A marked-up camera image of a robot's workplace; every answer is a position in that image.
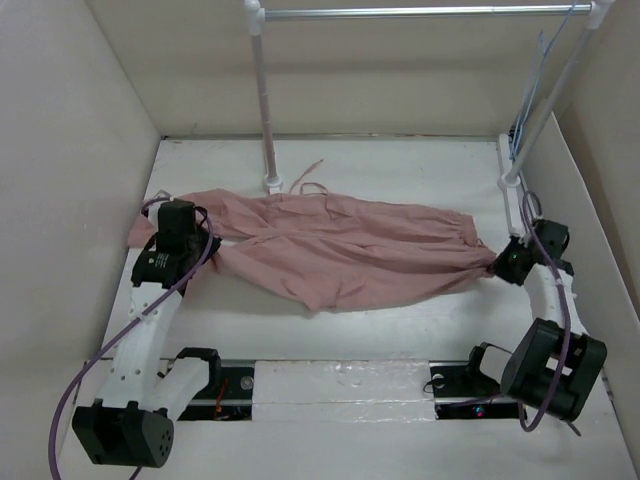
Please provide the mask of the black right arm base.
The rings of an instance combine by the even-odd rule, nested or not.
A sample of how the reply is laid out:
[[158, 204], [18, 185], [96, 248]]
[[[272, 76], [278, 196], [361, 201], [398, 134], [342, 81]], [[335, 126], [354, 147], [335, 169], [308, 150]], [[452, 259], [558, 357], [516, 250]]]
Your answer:
[[434, 402], [435, 418], [518, 419], [517, 402], [501, 392], [500, 380], [512, 352], [489, 342], [474, 346], [466, 360], [432, 360], [423, 393]]

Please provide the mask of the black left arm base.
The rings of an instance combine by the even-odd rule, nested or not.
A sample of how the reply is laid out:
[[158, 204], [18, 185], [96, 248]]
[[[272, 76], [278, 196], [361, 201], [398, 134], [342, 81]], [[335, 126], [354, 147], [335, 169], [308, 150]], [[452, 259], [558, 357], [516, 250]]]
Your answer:
[[179, 421], [245, 421], [252, 418], [255, 364], [223, 362], [220, 382], [198, 392]]

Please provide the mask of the pink trousers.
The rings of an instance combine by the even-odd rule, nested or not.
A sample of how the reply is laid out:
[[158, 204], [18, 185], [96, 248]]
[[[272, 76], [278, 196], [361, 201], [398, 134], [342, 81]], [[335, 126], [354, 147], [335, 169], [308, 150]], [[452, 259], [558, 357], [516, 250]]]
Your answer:
[[366, 310], [458, 290], [487, 276], [496, 258], [468, 214], [367, 201], [303, 179], [294, 185], [297, 193], [263, 197], [184, 195], [226, 242], [213, 259], [218, 273], [310, 311]]

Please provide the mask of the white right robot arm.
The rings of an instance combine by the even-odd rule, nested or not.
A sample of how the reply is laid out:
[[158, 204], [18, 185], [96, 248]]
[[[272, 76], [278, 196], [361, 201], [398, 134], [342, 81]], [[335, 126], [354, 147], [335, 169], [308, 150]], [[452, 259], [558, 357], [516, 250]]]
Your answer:
[[604, 342], [575, 333], [574, 270], [562, 259], [569, 229], [546, 219], [512, 236], [488, 273], [525, 289], [532, 325], [506, 363], [501, 393], [566, 423], [575, 421], [607, 358]]

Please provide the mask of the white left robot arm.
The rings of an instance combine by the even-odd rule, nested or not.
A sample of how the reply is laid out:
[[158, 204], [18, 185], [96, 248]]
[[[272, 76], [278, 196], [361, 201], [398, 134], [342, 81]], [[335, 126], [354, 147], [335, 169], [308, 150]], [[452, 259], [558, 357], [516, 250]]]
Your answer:
[[96, 465], [160, 468], [174, 441], [174, 424], [197, 395], [222, 387], [216, 350], [185, 348], [158, 375], [169, 326], [189, 280], [220, 246], [205, 208], [157, 197], [143, 208], [155, 231], [131, 272], [129, 320], [112, 345], [115, 355], [93, 404], [79, 407], [72, 429]]

